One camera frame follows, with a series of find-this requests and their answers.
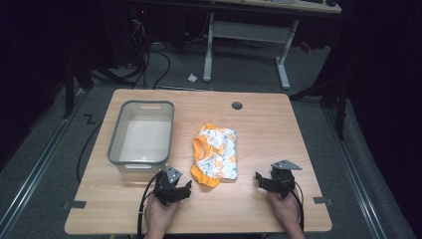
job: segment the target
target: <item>metal rail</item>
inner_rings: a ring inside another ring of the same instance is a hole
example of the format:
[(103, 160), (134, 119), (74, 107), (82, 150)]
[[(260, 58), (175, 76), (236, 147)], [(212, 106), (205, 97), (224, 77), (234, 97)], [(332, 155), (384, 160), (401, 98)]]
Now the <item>metal rail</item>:
[(21, 186), (15, 199), (9, 206), (9, 209), (3, 215), (0, 221), (0, 238), (8, 238), (16, 221), (18, 220), (22, 211), (25, 209), (25, 206), (27, 205), (40, 180), (42, 179), (44, 173), (46, 172), (48, 166), (50, 165), (56, 147), (59, 144), (61, 138), (63, 137), (73, 116), (75, 115), (75, 112), (77, 111), (78, 107), (82, 104), (82, 102), (86, 99), (88, 93), (88, 91), (83, 90), (79, 90), (79, 92), (77, 93), (78, 100), (73, 111), (70, 113), (67, 119), (62, 119), (58, 128), (55, 130), (49, 142), (47, 143), (47, 146), (45, 147), (43, 153), (38, 158), (37, 163), (31, 170), (29, 176), (25, 180), (24, 184)]
[(359, 174), (357, 173), (356, 168), (354, 167), (353, 160), (348, 152), (345, 142), (339, 139), (338, 134), (335, 130), (335, 118), (330, 109), (322, 109), (322, 112), (326, 120), (331, 124), (331, 131), (334, 135), (337, 145), (342, 153), (342, 158), (344, 159), (344, 164), (347, 172), (347, 176), (350, 180), (351, 187), (353, 188), (354, 194), (356, 195), (357, 202), (362, 210), (363, 216), (368, 224), (369, 230), (373, 238), (387, 238), (382, 228), (381, 223), (379, 222), (378, 216), (376, 214), (375, 208), (372, 204), (372, 200), (366, 192), (366, 189), (360, 180)]

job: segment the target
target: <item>human hand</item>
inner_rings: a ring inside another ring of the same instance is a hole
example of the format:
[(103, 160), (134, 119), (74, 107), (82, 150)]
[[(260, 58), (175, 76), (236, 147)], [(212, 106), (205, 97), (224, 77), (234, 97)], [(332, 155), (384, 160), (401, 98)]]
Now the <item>human hand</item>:
[(145, 239), (161, 239), (171, 224), (173, 215), (180, 205), (180, 201), (163, 206), (154, 194), (149, 195), (145, 208), (145, 221), (148, 231)]
[(300, 206), (292, 193), (290, 192), (284, 199), (282, 199), (280, 193), (267, 191), (267, 194), (273, 203), (276, 218), (282, 224), (289, 238), (305, 238), (304, 232), (299, 224)]

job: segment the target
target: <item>small white object on floor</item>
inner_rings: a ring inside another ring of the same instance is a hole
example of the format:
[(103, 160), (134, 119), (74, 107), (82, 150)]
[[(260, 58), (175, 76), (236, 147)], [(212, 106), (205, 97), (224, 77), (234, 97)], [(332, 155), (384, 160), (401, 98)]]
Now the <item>small white object on floor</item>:
[(198, 78), (195, 77), (195, 76), (193, 76), (193, 74), (190, 74), (190, 76), (187, 78), (187, 80), (190, 81), (190, 82), (192, 82), (192, 83), (196, 82), (197, 79)]

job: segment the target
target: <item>white desk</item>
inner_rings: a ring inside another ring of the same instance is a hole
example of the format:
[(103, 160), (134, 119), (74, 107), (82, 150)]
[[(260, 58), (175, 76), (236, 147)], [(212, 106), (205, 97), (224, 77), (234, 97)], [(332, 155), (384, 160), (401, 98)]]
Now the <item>white desk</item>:
[[(291, 4), (273, 3), (264, 0), (215, 0), (214, 2), (247, 4), (259, 7), (284, 8), (294, 11), (314, 11), (322, 13), (340, 13), (338, 5), (329, 7), (325, 3), (310, 3), (305, 1), (293, 0)], [(215, 21), (214, 14), (210, 14), (208, 31), (208, 48), (205, 57), (204, 82), (211, 81), (212, 73), (212, 44), (214, 37), (241, 39), (249, 41), (271, 42), (284, 44), (280, 57), (276, 57), (276, 66), (279, 71), (280, 81), (285, 90), (290, 88), (289, 79), (286, 74), (285, 60), (295, 37), (299, 20), (295, 20), (290, 27), (271, 27), (263, 25), (243, 24), (234, 22)]]

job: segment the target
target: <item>black cable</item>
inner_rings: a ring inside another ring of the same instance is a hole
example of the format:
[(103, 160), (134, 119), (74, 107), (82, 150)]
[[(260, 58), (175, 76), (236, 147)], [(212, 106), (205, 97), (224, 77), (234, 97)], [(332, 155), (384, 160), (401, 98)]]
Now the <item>black cable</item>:
[(267, 48), (267, 47), (272, 47), (272, 46), (276, 45), (276, 43), (265, 42), (265, 43), (262, 43), (260, 46), (254, 46), (254, 45), (251, 45), (251, 44), (243, 43), (242, 41), (238, 41), (238, 44), (241, 45), (242, 47), (248, 47), (248, 48), (254, 48), (254, 49)]
[(139, 205), (139, 211), (137, 214), (137, 234), (136, 234), (136, 239), (142, 239), (142, 216), (143, 216), (143, 207), (144, 207), (144, 203), (145, 203), (145, 199), (152, 193), (149, 193), (148, 195), (146, 195), (146, 193), (148, 192), (149, 187), (151, 186), (152, 182), (155, 180), (155, 178), (157, 178), (157, 176), (162, 173), (162, 171), (159, 171), (157, 173), (155, 173), (155, 175), (151, 178), (151, 180), (149, 180), (148, 184), (145, 187), (145, 190), (143, 191), (143, 195), (142, 195), (142, 199), (140, 200), (140, 205)]
[(237, 49), (237, 47), (238, 47), (238, 41), (234, 41), (234, 43), (233, 43), (233, 41), (230, 41), (230, 40), (226, 40), (226, 41), (224, 41), (224, 40), (221, 40), (220, 39), (220, 42), (228, 42), (229, 44), (233, 44), (234, 46), (232, 47), (232, 49), (230, 49), (230, 50), (228, 50), (228, 51), (218, 51), (216, 48), (215, 48), (215, 46), (213, 46), (213, 51), (214, 52), (216, 52), (216, 53), (220, 53), (220, 54), (227, 54), (227, 53), (231, 53), (231, 52), (233, 52), (233, 51), (235, 51), (236, 49)]
[(207, 29), (207, 26), (208, 26), (208, 20), (209, 20), (209, 18), (210, 18), (210, 14), (208, 13), (208, 14), (207, 14), (207, 17), (205, 18), (204, 27), (202, 28), (201, 33), (199, 33), (198, 37), (196, 37), (194, 40), (189, 41), (189, 42), (185, 42), (185, 46), (188, 46), (187, 44), (190, 44), (190, 43), (195, 43), (195, 42), (198, 42), (198, 41), (202, 41), (202, 40), (204, 40), (204, 39), (207, 39), (206, 37), (203, 37), (203, 38), (201, 39), (201, 37), (204, 35), (205, 29)]
[(203, 39), (197, 40), (197, 41), (192, 42), (192, 43), (186, 43), (184, 46), (187, 47), (187, 48), (193, 49), (193, 50), (202, 50), (202, 49), (207, 48), (207, 44), (206, 43), (205, 44), (202, 44), (201, 47), (192, 47), (190, 45), (199, 45), (202, 41), (204, 41), (206, 39), (207, 38), (203, 38)]
[(117, 76), (114, 76), (113, 73), (109, 72), (106, 69), (99, 68), (97, 70), (101, 74), (105, 74), (105, 78), (104, 77), (101, 77), (101, 76), (98, 76), (97, 74), (91, 72), (92, 77), (93, 78), (96, 78), (96, 79), (98, 79), (100, 81), (110, 81), (110, 80), (113, 80), (113, 81), (116, 81), (116, 82), (121, 83), (121, 84), (132, 85), (132, 88), (133, 88), (133, 83), (132, 82), (128, 82), (126, 80), (129, 79), (129, 78), (131, 78), (131, 77), (136, 76), (137, 74), (140, 74), (141, 75), (145, 71), (146, 66), (144, 65), (143, 54), (146, 51), (149, 51), (149, 49), (150, 49), (149, 42), (150, 42), (151, 38), (152, 38), (152, 33), (146, 34), (145, 39), (144, 39), (144, 42), (145, 42), (144, 45), (137, 50), (135, 58), (136, 59), (140, 59), (140, 62), (139, 62), (139, 64), (137, 65), (136, 69), (133, 72), (128, 73), (127, 75), (124, 75), (122, 77), (118, 77), (118, 79), (116, 79), (115, 77), (117, 77)]
[[(288, 186), (280, 179), (279, 176), (277, 176), (277, 178), (285, 185), (286, 188), (288, 188)], [(304, 193), (302, 192), (301, 187), (298, 185), (297, 182), (295, 182), (295, 185), (298, 186), (300, 192), (301, 192), (301, 196), (302, 196), (302, 202), (299, 200), (299, 198), (296, 196), (296, 194), (294, 193), (293, 190), (289, 190), (291, 192), (291, 194), (293, 195), (293, 197), (295, 198), (295, 200), (298, 202), (299, 205), (299, 213), (301, 216), (301, 220), (299, 221), (299, 225), (301, 226), (302, 231), (304, 231), (305, 229), (305, 214), (304, 214)]]
[[(146, 59), (146, 68), (148, 68), (148, 66), (149, 66), (149, 60), (151, 59), (150, 58), (150, 53), (151, 53), (151, 48), (149, 47), (149, 49), (148, 49), (148, 55), (147, 55), (148, 58)], [(143, 73), (143, 83), (142, 83), (144, 90), (146, 90), (146, 68), (145, 68), (145, 72)]]
[(88, 143), (91, 141), (91, 138), (94, 136), (94, 133), (100, 128), (100, 126), (103, 124), (103, 121), (101, 121), (99, 123), (99, 125), (97, 125), (97, 127), (94, 129), (94, 131), (91, 133), (90, 137), (87, 139), (87, 141), (85, 142), (85, 145), (81, 151), (80, 157), (78, 159), (78, 164), (77, 164), (77, 180), (78, 183), (81, 183), (81, 176), (80, 176), (80, 166), (81, 166), (81, 161), (82, 161), (82, 156), (84, 155), (85, 150), (87, 149)]
[(139, 76), (133, 82), (133, 85), (131, 86), (132, 89), (134, 89), (136, 87), (137, 82), (139, 81), (140, 77), (142, 77), (142, 75), (145, 74), (146, 68), (148, 67), (147, 63), (145, 63), (145, 60), (143, 58), (142, 58), (141, 61), (142, 61), (143, 68), (142, 68), (142, 71), (139, 73)]
[(167, 59), (167, 61), (168, 61), (168, 67), (167, 67), (167, 70), (164, 72), (164, 74), (160, 78), (158, 78), (158, 80), (155, 81), (155, 84), (152, 87), (153, 90), (155, 90), (155, 88), (157, 87), (159, 81), (161, 81), (161, 79), (168, 73), (168, 71), (170, 70), (170, 65), (171, 65), (170, 64), (170, 59), (167, 56), (165, 56), (164, 54), (162, 54), (160, 52), (154, 52), (154, 53), (159, 54), (159, 55), (165, 57)]

